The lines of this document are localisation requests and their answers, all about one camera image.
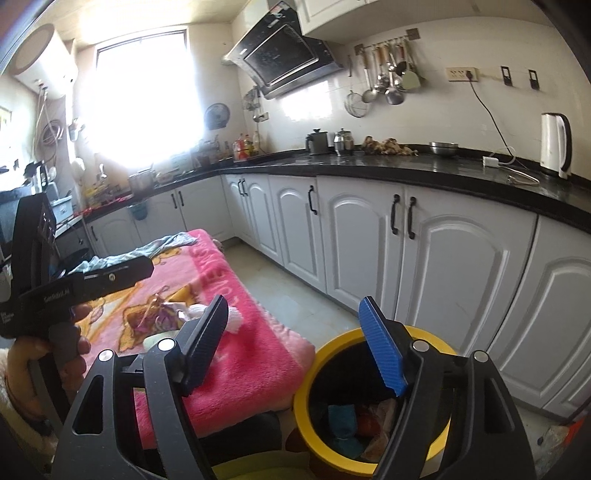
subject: kitchen cabinet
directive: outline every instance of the kitchen cabinet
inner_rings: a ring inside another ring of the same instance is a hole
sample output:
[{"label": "kitchen cabinet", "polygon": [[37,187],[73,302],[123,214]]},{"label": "kitchen cabinet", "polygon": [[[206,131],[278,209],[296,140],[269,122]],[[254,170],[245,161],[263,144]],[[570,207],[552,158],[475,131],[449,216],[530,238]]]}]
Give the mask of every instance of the kitchen cabinet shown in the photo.
[{"label": "kitchen cabinet", "polygon": [[347,12],[365,5],[365,0],[295,0],[304,35]]},{"label": "kitchen cabinet", "polygon": [[251,213],[251,228],[256,235],[257,247],[269,258],[283,265],[269,177],[253,174],[242,178],[242,192]]},{"label": "kitchen cabinet", "polygon": [[488,352],[511,394],[568,415],[591,394],[591,236],[540,216],[530,258]]},{"label": "kitchen cabinet", "polygon": [[316,179],[270,176],[269,185],[285,268],[326,293]]},{"label": "kitchen cabinet", "polygon": [[232,220],[234,234],[251,247],[257,248],[257,241],[252,229],[251,211],[246,195],[242,190],[244,181],[240,175],[224,175],[224,192],[228,211]]},{"label": "kitchen cabinet", "polygon": [[88,230],[99,257],[126,254],[142,246],[134,219],[127,208],[94,220],[88,225]]},{"label": "kitchen cabinet", "polygon": [[460,355],[486,350],[515,295],[536,215],[496,202],[408,186],[394,319]]},{"label": "kitchen cabinet", "polygon": [[174,190],[147,198],[143,202],[148,215],[143,220],[134,219],[142,245],[186,230],[180,202]]},{"label": "kitchen cabinet", "polygon": [[212,177],[176,189],[187,232],[201,228],[220,242],[234,236],[222,179]]},{"label": "kitchen cabinet", "polygon": [[318,177],[317,183],[326,293],[355,311],[371,295],[385,313],[393,312],[404,234],[403,187],[335,177]]},{"label": "kitchen cabinet", "polygon": [[535,3],[527,1],[296,0],[295,4],[304,35],[343,45],[394,28],[446,18],[502,17],[553,26]]}]

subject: hanging utensil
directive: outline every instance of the hanging utensil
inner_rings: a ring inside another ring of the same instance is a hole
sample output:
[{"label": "hanging utensil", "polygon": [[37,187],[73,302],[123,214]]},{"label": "hanging utensil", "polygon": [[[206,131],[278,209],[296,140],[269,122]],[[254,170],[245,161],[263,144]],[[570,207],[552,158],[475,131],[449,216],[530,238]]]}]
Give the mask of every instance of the hanging utensil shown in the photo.
[{"label": "hanging utensil", "polygon": [[[353,77],[353,61],[349,56],[349,77]],[[363,97],[360,94],[353,91],[353,82],[351,81],[350,94],[345,98],[345,110],[349,115],[355,118],[361,118],[368,114],[369,104],[363,101]]]},{"label": "hanging utensil", "polygon": [[365,55],[365,50],[361,51],[361,59],[363,60],[363,71],[365,72],[365,80],[368,83],[368,89],[364,91],[361,96],[364,103],[371,103],[378,97],[378,92],[374,91],[371,82],[369,81],[369,63]]},{"label": "hanging utensil", "polygon": [[398,90],[398,88],[396,87],[396,80],[394,79],[394,70],[396,70],[396,67],[394,65],[392,65],[392,63],[390,62],[390,59],[388,58],[389,53],[390,53],[388,46],[383,45],[381,48],[382,48],[382,55],[387,58],[388,74],[390,77],[389,78],[390,87],[385,92],[386,101],[390,105],[400,105],[404,101],[404,94],[400,90]]},{"label": "hanging utensil", "polygon": [[398,90],[401,92],[404,91],[404,87],[402,86],[402,78],[397,73],[397,65],[396,65],[396,55],[394,50],[392,49],[392,45],[390,43],[387,44],[388,49],[388,58],[390,59],[390,64],[388,66],[388,71],[392,72],[392,76],[394,77],[394,85]]},{"label": "hanging utensil", "polygon": [[[404,43],[402,43],[400,46],[402,48],[402,57],[406,58],[404,51]],[[401,75],[402,86],[406,91],[416,90],[421,86],[421,80],[418,78],[418,75],[409,68],[409,62],[405,61],[404,63],[406,65],[406,69],[402,72]]]},{"label": "hanging utensil", "polygon": [[394,49],[395,49],[394,51],[400,57],[400,61],[396,65],[396,74],[400,77],[402,75],[402,73],[407,69],[407,62],[406,62],[406,59],[404,58],[404,49],[402,48],[402,45],[400,44],[399,41],[396,42]]},{"label": "hanging utensil", "polygon": [[388,90],[388,87],[390,86],[390,80],[388,80],[388,75],[384,73],[385,58],[382,47],[377,47],[374,49],[374,56],[376,53],[378,55],[378,77],[376,79],[374,89],[378,93],[386,93],[386,90]]},{"label": "hanging utensil", "polygon": [[414,73],[417,74],[419,80],[421,79],[421,76],[418,73],[417,70],[417,62],[414,61],[414,56],[413,56],[413,50],[410,48],[410,43],[408,43],[408,40],[405,38],[403,40],[404,42],[404,50],[406,51],[407,57],[408,57],[408,67],[410,70],[412,70]]}]

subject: white wall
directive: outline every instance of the white wall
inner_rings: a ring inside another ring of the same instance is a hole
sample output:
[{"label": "white wall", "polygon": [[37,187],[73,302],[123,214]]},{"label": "white wall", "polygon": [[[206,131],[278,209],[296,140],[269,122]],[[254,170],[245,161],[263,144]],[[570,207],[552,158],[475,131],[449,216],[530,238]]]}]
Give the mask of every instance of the white wall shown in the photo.
[{"label": "white wall", "polygon": [[[230,24],[192,24],[188,26],[189,49],[194,61],[195,85],[200,102],[200,110],[195,115],[203,116],[208,106],[213,103],[225,103],[230,109],[230,121],[224,129],[205,130],[203,138],[212,140],[219,136],[223,149],[224,141],[232,146],[241,133],[246,133],[246,123],[242,112],[242,95],[238,85],[238,68],[222,65],[222,57],[230,51],[234,42]],[[83,119],[92,117],[93,82],[96,66],[96,49],[88,47],[76,55],[79,68],[78,80],[74,86],[74,116]],[[89,125],[87,135],[92,136]],[[91,185],[98,172],[98,164],[103,162],[109,179],[115,179],[126,188],[126,171],[109,160],[95,155],[89,143],[83,140],[76,143],[76,154],[86,164],[85,184]]]},{"label": "white wall", "polygon": [[[403,143],[447,141],[466,148],[501,149],[502,141],[469,84],[445,78],[445,67],[472,66],[481,76],[476,90],[518,156],[539,161],[540,115],[562,112],[573,129],[573,173],[591,179],[591,85],[556,29],[505,18],[455,18],[409,25],[355,44],[398,37],[412,27],[421,35],[411,46],[427,80],[420,92],[409,94],[399,106],[390,106],[381,97],[365,118],[348,115],[345,97],[351,88],[362,93],[366,85],[353,45],[339,48],[336,53],[342,62],[347,54],[356,62],[351,79],[343,71],[279,99],[263,100],[270,115],[269,121],[260,124],[264,147],[270,151],[303,148],[304,137],[313,128],[329,132],[346,128],[357,143],[372,135]],[[238,17],[233,31],[242,28],[243,18]],[[503,84],[500,65],[511,69],[514,87]],[[538,73],[539,92],[530,88],[528,69]],[[253,82],[243,72],[239,77],[245,93]],[[254,123],[248,123],[252,133]]]},{"label": "white wall", "polygon": [[[35,94],[17,79],[8,73],[0,75],[0,106],[12,112],[9,146],[0,147],[0,165],[8,166],[11,171],[0,175],[0,190],[12,190],[24,181],[24,167],[32,160],[36,103]],[[16,159],[20,169],[12,171]]]},{"label": "white wall", "polygon": [[230,121],[224,129],[205,130],[206,140],[219,136],[220,144],[232,143],[246,133],[242,95],[238,85],[238,67],[222,65],[222,57],[234,46],[230,24],[189,25],[189,48],[194,60],[195,85],[203,115],[210,105],[222,102],[230,109]]}]

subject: bottle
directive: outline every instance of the bottle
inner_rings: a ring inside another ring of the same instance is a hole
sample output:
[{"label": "bottle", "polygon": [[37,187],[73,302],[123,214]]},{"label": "bottle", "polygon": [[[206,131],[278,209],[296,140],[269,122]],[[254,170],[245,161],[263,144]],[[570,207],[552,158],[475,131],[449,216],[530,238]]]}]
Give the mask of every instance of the bottle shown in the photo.
[{"label": "bottle", "polygon": [[246,152],[246,147],[244,145],[244,134],[240,134],[240,138],[236,142],[237,150],[238,150],[238,158],[237,160],[246,160],[248,158],[248,153]]},{"label": "bottle", "polygon": [[248,134],[246,134],[246,137],[244,138],[244,149],[246,150],[248,156],[252,157],[254,153],[254,146],[252,145],[251,137]]},{"label": "bottle", "polygon": [[254,154],[258,155],[261,152],[261,136],[259,132],[254,132],[252,136],[252,146],[254,148]]}]

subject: electric kettle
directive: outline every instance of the electric kettle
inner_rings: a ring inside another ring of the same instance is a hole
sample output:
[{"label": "electric kettle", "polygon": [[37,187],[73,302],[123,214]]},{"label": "electric kettle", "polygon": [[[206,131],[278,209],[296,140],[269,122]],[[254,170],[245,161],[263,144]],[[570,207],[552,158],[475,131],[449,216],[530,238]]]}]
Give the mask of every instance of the electric kettle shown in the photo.
[{"label": "electric kettle", "polygon": [[561,179],[569,178],[572,154],[569,119],[562,113],[542,113],[542,171]]}]

